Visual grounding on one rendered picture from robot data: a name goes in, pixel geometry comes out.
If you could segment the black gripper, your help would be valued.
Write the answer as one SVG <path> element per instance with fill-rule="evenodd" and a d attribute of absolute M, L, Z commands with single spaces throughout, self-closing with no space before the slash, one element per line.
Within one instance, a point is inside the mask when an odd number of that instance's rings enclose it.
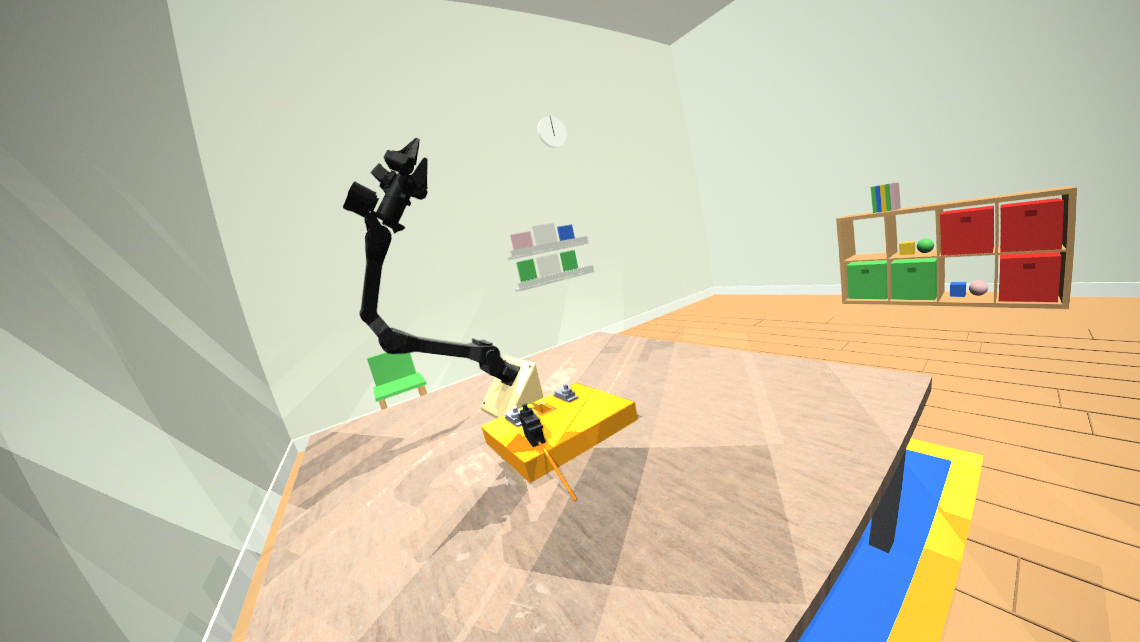
<path fill-rule="evenodd" d="M 420 151 L 420 138 L 415 138 L 407 144 L 402 151 L 386 151 L 383 159 L 389 169 L 397 171 L 389 188 L 383 189 L 386 197 L 400 201 L 405 206 L 412 205 L 410 197 L 424 200 L 427 195 L 427 159 L 424 157 L 417 163 Z"/>

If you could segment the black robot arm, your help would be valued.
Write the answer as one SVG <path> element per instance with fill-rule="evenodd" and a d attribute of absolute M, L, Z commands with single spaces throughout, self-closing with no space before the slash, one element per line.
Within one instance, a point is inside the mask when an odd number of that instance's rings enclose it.
<path fill-rule="evenodd" d="M 396 172 L 389 172 L 380 163 L 370 171 L 381 189 L 390 187 Z M 405 226 L 399 224 L 404 216 L 405 205 L 400 201 L 384 196 L 377 211 L 374 209 L 378 203 L 377 192 L 353 182 L 348 190 L 343 208 L 353 211 L 357 216 L 363 216 L 366 224 L 365 254 L 366 269 L 363 283 L 363 306 L 360 310 L 361 320 L 377 335 L 378 346 L 386 353 L 437 353 L 469 358 L 478 361 L 479 368 L 487 374 L 500 379 L 500 382 L 512 387 L 520 366 L 510 364 L 500 357 L 500 350 L 486 340 L 472 338 L 472 343 L 463 344 L 445 341 L 434 338 L 420 338 L 400 330 L 389 328 L 386 323 L 377 312 L 378 286 L 382 265 L 384 262 L 388 247 L 392 236 L 390 227 L 394 233 L 402 231 Z M 382 226 L 378 220 L 383 220 Z"/>

